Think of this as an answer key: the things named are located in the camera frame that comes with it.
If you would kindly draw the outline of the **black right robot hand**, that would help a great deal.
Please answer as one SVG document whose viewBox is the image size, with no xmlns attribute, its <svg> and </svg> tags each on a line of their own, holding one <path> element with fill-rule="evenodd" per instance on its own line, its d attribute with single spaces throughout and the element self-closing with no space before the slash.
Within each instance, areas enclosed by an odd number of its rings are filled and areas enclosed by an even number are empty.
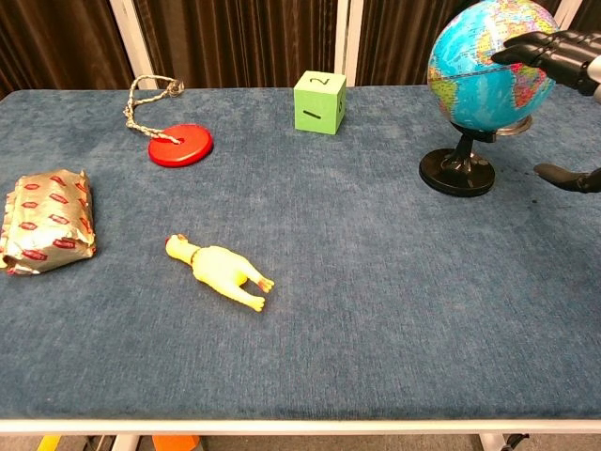
<svg viewBox="0 0 601 451">
<path fill-rule="evenodd" d="M 563 30 L 524 33 L 506 40 L 503 49 L 491 60 L 500 65 L 524 64 L 542 70 L 557 84 L 570 87 L 580 95 L 600 100 L 600 34 Z M 570 172 L 557 165 L 540 163 L 534 172 L 552 185 L 578 193 L 600 191 L 600 170 Z"/>
</svg>

